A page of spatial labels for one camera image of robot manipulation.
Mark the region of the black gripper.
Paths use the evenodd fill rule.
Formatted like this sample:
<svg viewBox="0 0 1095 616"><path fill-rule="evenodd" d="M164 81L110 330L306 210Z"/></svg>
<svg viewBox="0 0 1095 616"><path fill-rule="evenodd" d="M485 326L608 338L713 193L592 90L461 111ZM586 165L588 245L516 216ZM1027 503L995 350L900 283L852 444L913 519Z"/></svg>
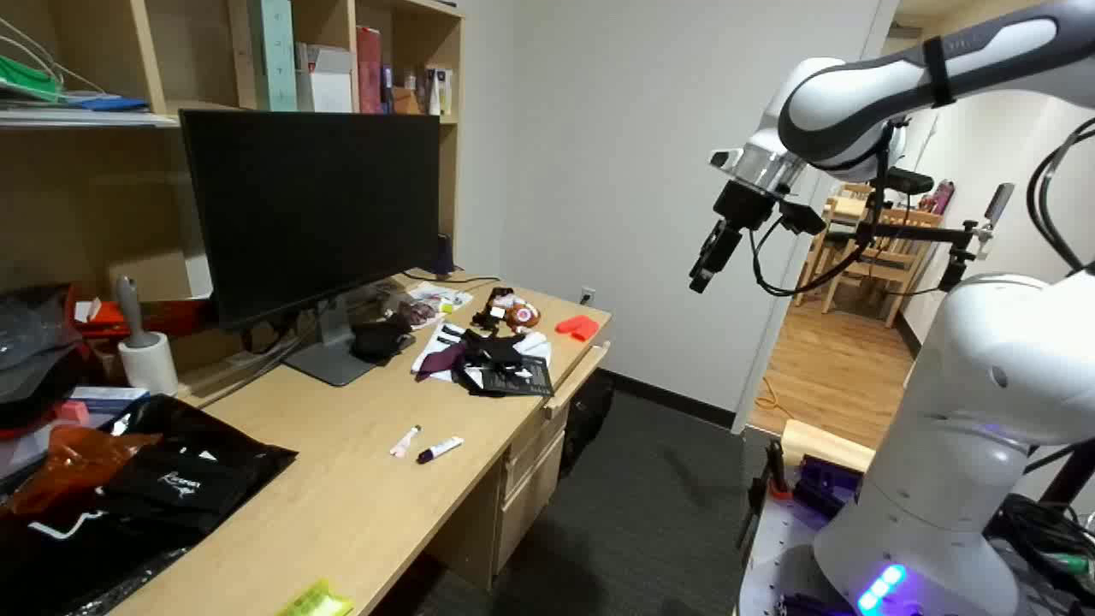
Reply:
<svg viewBox="0 0 1095 616"><path fill-rule="evenodd" d="M724 184L714 200L714 226L689 269L689 286L696 294L702 294L728 262L742 233L761 231L768 220L778 220L789 233L819 236L825 231L810 204L789 200L789 188L800 173L797 159L745 144L714 150L708 165L724 173Z"/></svg>

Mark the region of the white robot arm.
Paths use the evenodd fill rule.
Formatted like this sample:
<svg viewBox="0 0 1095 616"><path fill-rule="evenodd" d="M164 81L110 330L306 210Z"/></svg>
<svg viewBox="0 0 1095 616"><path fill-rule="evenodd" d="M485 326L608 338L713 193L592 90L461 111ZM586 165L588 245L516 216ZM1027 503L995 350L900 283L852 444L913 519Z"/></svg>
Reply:
<svg viewBox="0 0 1095 616"><path fill-rule="evenodd" d="M1095 0L1032 6L877 57L808 57L758 134L713 165L718 223L691 283L704 286L740 236L789 201L797 173L878 180L892 124L991 86L1092 99ZM978 273L948 286L900 410L810 554L864 616L1027 616L987 526L1036 444L1076 444L1095 421L1095 273Z"/></svg>

